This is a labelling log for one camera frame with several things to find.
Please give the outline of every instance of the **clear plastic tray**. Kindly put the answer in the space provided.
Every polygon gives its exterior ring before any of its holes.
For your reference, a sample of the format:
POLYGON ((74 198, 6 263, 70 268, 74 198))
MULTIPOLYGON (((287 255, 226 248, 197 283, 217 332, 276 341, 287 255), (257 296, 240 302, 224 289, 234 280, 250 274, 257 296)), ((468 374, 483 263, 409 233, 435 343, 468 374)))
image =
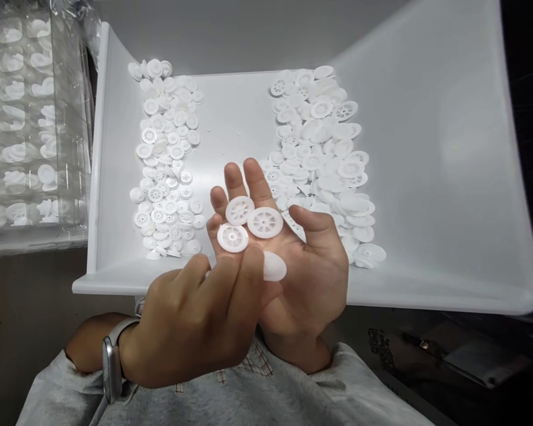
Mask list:
POLYGON ((0 6, 0 256, 87 242, 86 70, 76 22, 0 6))

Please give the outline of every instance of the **white plastic bin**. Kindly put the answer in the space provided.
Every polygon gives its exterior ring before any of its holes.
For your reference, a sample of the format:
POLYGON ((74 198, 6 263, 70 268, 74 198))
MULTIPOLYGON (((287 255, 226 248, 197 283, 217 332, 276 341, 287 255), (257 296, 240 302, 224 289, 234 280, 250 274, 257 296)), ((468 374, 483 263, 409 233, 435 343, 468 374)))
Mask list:
POLYGON ((378 209, 375 242, 388 255, 378 269, 351 268, 348 303, 533 310, 533 237, 497 0, 97 5, 124 45, 104 23, 88 269, 74 292, 142 295, 182 266, 146 260, 132 222, 143 113, 128 47, 137 60, 168 59, 175 75, 198 75, 201 144, 187 164, 200 199, 223 181, 225 163, 274 148, 274 72, 330 63, 360 105, 357 143, 371 156, 364 189, 378 209))

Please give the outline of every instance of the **finger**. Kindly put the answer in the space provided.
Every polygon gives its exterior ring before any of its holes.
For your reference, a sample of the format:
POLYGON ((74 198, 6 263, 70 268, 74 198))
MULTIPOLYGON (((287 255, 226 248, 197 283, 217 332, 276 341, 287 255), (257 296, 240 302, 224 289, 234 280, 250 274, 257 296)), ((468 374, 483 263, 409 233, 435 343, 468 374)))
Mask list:
POLYGON ((336 224, 329 214, 311 212, 298 205, 291 206, 289 213, 304 228, 307 247, 331 258, 343 254, 343 244, 336 224))
POLYGON ((197 289, 211 269, 209 259, 204 254, 196 254, 180 271, 175 281, 185 289, 197 289))
POLYGON ((240 195, 247 195, 243 175, 241 174, 241 169, 238 165, 235 163, 228 163, 225 165, 224 174, 227 195, 230 200, 240 195))
POLYGON ((180 272, 182 272, 181 269, 174 269, 168 272, 164 272, 162 275, 156 278, 156 280, 163 281, 163 282, 172 282, 176 279, 176 277, 179 275, 180 272))
POLYGON ((272 207, 278 210, 259 163, 255 159, 246 159, 243 163, 243 169, 245 170, 245 179, 249 186, 250 197, 255 202, 255 206, 272 207))
POLYGON ((225 318, 231 292, 239 273, 239 262, 221 257, 198 290, 198 297, 218 317, 225 318))
POLYGON ((261 313, 265 255, 258 244, 247 246, 227 309, 227 319, 245 334, 255 331, 261 313))
POLYGON ((261 310, 279 296, 282 296, 282 284, 280 281, 265 281, 261 296, 261 310))
POLYGON ((214 186, 211 189, 210 199, 215 213, 220 215, 223 220, 226 220, 225 209, 227 208, 228 201, 223 188, 221 188, 221 186, 214 186))

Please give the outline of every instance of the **white plastic pulley wheel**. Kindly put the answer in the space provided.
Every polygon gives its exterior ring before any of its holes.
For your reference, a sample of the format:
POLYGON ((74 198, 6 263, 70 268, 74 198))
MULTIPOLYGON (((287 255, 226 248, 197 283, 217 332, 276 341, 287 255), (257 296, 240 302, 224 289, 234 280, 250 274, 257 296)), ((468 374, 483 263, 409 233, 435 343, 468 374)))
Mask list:
POLYGON ((217 232, 217 242, 229 253, 240 253, 249 244, 249 234, 242 226, 223 224, 217 232))
POLYGON ((278 210, 259 207, 251 212, 247 220, 249 231, 259 238, 273 238, 282 231, 284 220, 278 210))
POLYGON ((263 278, 265 281, 280 281, 286 277, 286 263, 271 251, 265 251, 265 267, 263 278))
POLYGON ((241 195, 229 201, 225 210, 225 217, 231 225, 245 225, 254 209, 254 201, 245 195, 241 195))
POLYGON ((350 119, 357 112, 357 102, 355 101, 345 101, 341 105, 338 105, 337 108, 333 110, 333 116, 336 117, 339 121, 345 121, 350 119))

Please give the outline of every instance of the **wrist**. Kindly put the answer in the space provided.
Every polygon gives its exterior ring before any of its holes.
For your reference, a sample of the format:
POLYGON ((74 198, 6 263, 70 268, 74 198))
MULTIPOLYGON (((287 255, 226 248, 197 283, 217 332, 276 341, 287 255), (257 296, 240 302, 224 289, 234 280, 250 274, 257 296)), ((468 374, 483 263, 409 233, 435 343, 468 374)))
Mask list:
POLYGON ((123 379, 138 384, 140 379, 139 345, 137 343, 136 324, 131 324, 123 330, 118 338, 118 353, 123 371, 123 379))
POLYGON ((265 343, 281 360, 313 374, 328 367, 332 355, 327 345, 317 335, 297 333, 280 335, 263 332, 265 343))

